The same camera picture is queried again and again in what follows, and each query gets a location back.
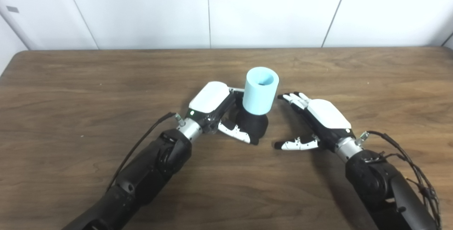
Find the black robotic forearm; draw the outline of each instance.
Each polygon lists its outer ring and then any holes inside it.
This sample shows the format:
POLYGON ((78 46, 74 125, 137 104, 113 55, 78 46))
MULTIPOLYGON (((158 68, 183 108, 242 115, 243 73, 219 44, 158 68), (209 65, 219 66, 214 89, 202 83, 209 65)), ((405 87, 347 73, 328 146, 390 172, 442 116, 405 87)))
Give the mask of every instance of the black robotic forearm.
POLYGON ((346 162, 346 178, 380 230, 436 230, 436 224, 403 175, 369 150, 346 162))
POLYGON ((119 173, 115 185, 97 203, 63 230, 122 229, 190 158, 190 139, 199 135, 197 129, 191 127, 196 126, 190 122, 182 132, 167 130, 161 133, 119 173))

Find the cup opening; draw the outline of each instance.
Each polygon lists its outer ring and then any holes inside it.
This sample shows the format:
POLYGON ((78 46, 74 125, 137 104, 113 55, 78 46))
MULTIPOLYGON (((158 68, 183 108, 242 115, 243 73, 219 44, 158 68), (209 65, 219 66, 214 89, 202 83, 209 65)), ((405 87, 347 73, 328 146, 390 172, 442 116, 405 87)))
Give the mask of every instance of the cup opening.
POLYGON ((255 82, 261 86, 271 85, 274 82, 274 76, 270 73, 261 72, 255 82))

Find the black base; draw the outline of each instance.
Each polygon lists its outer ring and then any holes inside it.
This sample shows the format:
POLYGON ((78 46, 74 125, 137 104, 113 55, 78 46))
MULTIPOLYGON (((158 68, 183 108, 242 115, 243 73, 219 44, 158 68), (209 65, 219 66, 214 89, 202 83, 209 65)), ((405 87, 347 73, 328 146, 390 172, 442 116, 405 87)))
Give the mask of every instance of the black base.
POLYGON ((249 136, 259 139, 266 133, 269 120, 266 114, 254 115, 242 108, 236 115, 236 124, 241 130, 248 133, 249 136))

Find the black cable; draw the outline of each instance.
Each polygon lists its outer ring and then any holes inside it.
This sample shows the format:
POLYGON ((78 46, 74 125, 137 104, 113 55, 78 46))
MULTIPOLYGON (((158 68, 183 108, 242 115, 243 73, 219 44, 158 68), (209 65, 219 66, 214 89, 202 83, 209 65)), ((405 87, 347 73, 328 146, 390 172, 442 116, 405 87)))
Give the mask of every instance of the black cable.
POLYGON ((378 135, 381 138, 383 138, 385 141, 393 145, 398 151, 401 152, 401 154, 398 153, 391 153, 385 156, 382 156, 381 160, 387 159, 390 156, 397 156, 398 158, 402 159, 403 161, 406 161, 414 170, 415 176, 417 177, 417 181, 415 182, 413 180, 410 180, 409 178, 406 178, 407 181, 414 183, 417 185, 419 188, 420 193, 422 194, 424 205, 426 209, 431 209, 432 216, 434 217, 434 220, 436 222, 437 229, 440 230, 442 229, 442 219, 440 217, 440 208, 439 208, 439 198, 437 197, 437 193, 432 186, 431 182, 428 180, 426 175, 424 175, 424 172, 418 167, 414 162, 411 160, 409 155, 406 153, 406 151, 403 150, 403 148, 395 141, 393 140, 389 135, 386 133, 380 133, 376 131, 367 131, 368 133, 378 135))
MULTIPOLYGON (((392 139, 389 135, 387 135, 386 133, 380 133, 380 132, 373 131, 373 130, 370 130, 370 131, 367 131, 367 132, 371 133, 371 134, 374 134, 374 135, 380 136, 382 139, 384 139, 385 141, 390 143, 392 146, 394 146, 401 154, 403 154, 406 157, 406 159, 407 159, 406 161, 407 162, 412 162, 412 159, 410 158, 409 154, 407 154, 406 151, 404 151, 403 148, 401 148, 401 146, 394 139, 392 139)), ((414 167, 411 166, 411 168, 414 171, 414 174, 417 177, 417 181, 419 182, 419 184, 423 185, 423 181, 422 181, 422 178, 421 178, 420 174, 417 172, 416 169, 414 169, 414 167)), ((423 197, 423 205, 426 208, 428 207, 427 200, 426 200, 425 197, 423 197)))
POLYGON ((163 121, 165 121, 166 119, 172 117, 176 115, 176 113, 173 113, 173 112, 168 112, 167 114, 165 114, 164 116, 162 116, 160 119, 157 120, 156 123, 154 123, 154 125, 152 125, 148 131, 146 131, 146 133, 144 133, 144 135, 140 138, 140 140, 137 141, 137 143, 131 148, 131 150, 129 151, 129 153, 127 153, 126 157, 123 159, 123 162, 121 162, 120 166, 118 167, 118 169, 116 170, 115 174, 113 174, 113 177, 112 177, 112 180, 110 180, 110 183, 109 185, 107 186, 107 190, 105 191, 107 193, 107 191, 109 191, 110 187, 112 186, 113 182, 115 182, 116 180, 116 177, 118 176, 118 174, 121 172, 121 170, 123 169, 123 166, 126 164, 127 160, 131 157, 132 153, 134 153, 134 151, 136 150, 136 148, 140 145, 140 143, 142 143, 143 140, 145 140, 145 138, 152 132, 152 130, 154 128, 157 127, 157 125, 159 125, 160 123, 162 123, 163 121))

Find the wire bundle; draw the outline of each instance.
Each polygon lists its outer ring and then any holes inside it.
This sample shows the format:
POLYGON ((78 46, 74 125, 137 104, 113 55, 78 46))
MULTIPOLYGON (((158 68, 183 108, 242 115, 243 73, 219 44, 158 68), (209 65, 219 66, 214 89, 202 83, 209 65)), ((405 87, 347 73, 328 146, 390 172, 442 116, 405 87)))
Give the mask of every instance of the wire bundle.
POLYGON ((380 136, 382 139, 384 139, 385 141, 390 143, 401 153, 401 154, 390 153, 390 154, 383 156, 382 159, 387 159, 390 156, 397 156, 399 159, 406 161, 411 166, 412 170, 414 171, 415 176, 417 177, 417 182, 415 182, 407 177, 406 177, 406 180, 417 185, 417 188, 419 189, 420 194, 422 194, 424 206, 426 207, 426 209, 428 211, 429 211, 429 209, 431 209, 431 214, 434 217, 437 229, 438 230, 442 229, 442 220, 440 217, 440 208, 439 208, 439 198, 437 197, 437 193, 436 193, 434 187, 432 186, 431 182, 429 182, 428 178, 426 177, 426 175, 424 175, 424 173, 420 169, 420 167, 418 167, 416 164, 414 164, 414 162, 412 162, 412 159, 406 153, 406 151, 404 151, 403 148, 401 148, 401 146, 386 133, 380 133, 377 131, 367 131, 367 133, 380 136))

